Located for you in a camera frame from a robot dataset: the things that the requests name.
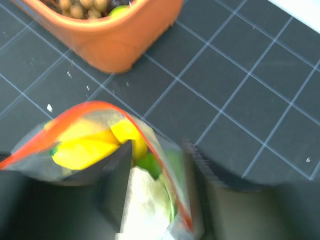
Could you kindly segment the red zipper clear bag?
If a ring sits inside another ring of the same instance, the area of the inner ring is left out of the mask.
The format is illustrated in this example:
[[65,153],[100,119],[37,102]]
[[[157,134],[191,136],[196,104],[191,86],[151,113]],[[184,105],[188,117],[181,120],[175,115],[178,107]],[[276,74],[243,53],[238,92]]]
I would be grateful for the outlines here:
[[125,110],[78,104],[0,153],[3,240],[198,240],[194,168]]

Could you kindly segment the cauliflower toy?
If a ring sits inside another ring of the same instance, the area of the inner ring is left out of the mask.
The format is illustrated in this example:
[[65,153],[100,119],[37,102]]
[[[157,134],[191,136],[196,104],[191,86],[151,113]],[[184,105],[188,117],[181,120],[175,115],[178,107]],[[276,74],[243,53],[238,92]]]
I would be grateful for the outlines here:
[[131,167],[116,240],[173,240],[176,195],[156,156],[149,152]]

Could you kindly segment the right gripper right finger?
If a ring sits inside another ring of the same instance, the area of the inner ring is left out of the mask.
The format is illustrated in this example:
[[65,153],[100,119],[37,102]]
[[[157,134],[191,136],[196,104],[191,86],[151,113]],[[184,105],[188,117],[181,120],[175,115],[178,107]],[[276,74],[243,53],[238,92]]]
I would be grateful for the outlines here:
[[244,179],[208,158],[188,140],[183,143],[183,153],[195,176],[209,239],[319,239],[318,182],[264,184]]

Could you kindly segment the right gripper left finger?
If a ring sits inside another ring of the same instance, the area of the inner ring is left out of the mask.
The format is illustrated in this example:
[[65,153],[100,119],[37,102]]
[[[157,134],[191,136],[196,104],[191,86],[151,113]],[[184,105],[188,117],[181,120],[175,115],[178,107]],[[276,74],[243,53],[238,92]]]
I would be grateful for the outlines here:
[[0,173],[3,240],[113,240],[120,231],[132,144],[63,182]]

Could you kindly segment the yellow banana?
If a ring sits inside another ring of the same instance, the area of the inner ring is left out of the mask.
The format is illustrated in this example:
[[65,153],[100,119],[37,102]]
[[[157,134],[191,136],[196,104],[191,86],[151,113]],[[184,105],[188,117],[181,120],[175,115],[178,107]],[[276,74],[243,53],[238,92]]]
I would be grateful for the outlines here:
[[103,124],[81,118],[57,138],[58,144],[50,150],[50,155],[57,165],[70,170],[84,170],[129,140],[132,141],[134,160],[147,155],[145,140],[128,119]]

